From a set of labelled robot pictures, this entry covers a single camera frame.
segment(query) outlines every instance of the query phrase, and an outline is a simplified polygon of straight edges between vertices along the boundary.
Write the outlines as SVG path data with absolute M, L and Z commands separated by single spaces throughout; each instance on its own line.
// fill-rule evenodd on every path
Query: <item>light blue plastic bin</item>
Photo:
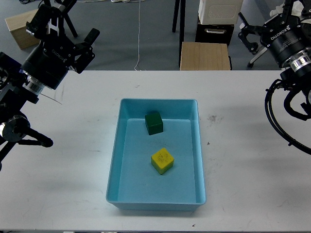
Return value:
M 148 135 L 145 115 L 164 131 Z M 160 175 L 151 156 L 166 148 L 174 165 Z M 206 202 L 196 100 L 122 99 L 106 199 L 120 209 L 194 211 Z

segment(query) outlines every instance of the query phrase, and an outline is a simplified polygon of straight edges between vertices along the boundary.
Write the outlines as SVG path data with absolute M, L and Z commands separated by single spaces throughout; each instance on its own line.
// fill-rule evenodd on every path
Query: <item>yellow-green block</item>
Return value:
M 162 148 L 151 156 L 151 164 L 162 175 L 173 166 L 174 158 L 165 148 Z

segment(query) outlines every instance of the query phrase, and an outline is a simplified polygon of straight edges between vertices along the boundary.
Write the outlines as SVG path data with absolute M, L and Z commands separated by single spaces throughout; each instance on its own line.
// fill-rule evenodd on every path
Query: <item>robotic arm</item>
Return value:
M 54 6 L 40 6 L 26 24 L 27 32 L 40 43 L 22 65 L 0 52 L 0 145 L 6 142 L 0 150 L 0 170 L 2 160 L 16 143 L 53 145 L 50 138 L 30 127 L 20 110 L 27 101 L 37 103 L 44 87 L 55 90 L 68 70 L 81 73 L 95 57 L 91 45 L 100 33 L 97 29 L 92 29 L 79 44 L 66 37 L 64 15 L 75 3 L 76 0 L 58 0 Z M 23 139 L 26 135 L 35 140 Z
M 267 89 L 265 109 L 267 117 L 273 128 L 289 142 L 300 150 L 311 154 L 311 149 L 290 137 L 277 122 L 272 110 L 272 95 L 276 89 L 283 88 L 289 91 L 284 100 L 285 110 L 293 117 L 307 120 L 311 118 L 311 41 L 309 36 L 309 24 L 303 21 L 311 18 L 311 1 L 300 0 L 304 8 L 301 18 L 292 16 L 293 4 L 296 0 L 285 0 L 283 13 L 276 15 L 263 26 L 251 26 L 239 13 L 244 27 L 238 34 L 239 39 L 253 54 L 258 53 L 258 44 L 247 40 L 249 34 L 260 36 L 260 43 L 266 47 L 274 57 L 280 68 L 285 69 L 281 73 L 281 79 L 273 82 Z M 291 107 L 291 101 L 298 93 L 303 93 L 306 102 L 301 106 L 306 114 L 299 113 Z

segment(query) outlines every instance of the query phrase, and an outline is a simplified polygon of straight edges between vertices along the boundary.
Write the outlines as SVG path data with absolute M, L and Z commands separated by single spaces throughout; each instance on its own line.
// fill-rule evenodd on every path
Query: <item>white table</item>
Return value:
M 311 157 L 288 147 L 264 111 L 265 89 L 279 73 L 70 72 L 56 91 L 44 90 L 62 105 L 40 96 L 23 108 L 54 145 L 17 145 L 3 160 L 0 229 L 310 231 Z M 310 145 L 310 123 L 283 110 L 286 94 L 276 92 L 276 116 Z M 195 212 L 123 211 L 105 200 L 122 98 L 198 101 L 205 205 Z

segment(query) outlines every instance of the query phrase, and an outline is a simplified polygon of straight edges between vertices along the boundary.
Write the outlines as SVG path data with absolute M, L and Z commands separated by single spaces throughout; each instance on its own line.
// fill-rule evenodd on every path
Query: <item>stool seat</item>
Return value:
M 227 45 L 183 42 L 180 70 L 231 70 Z

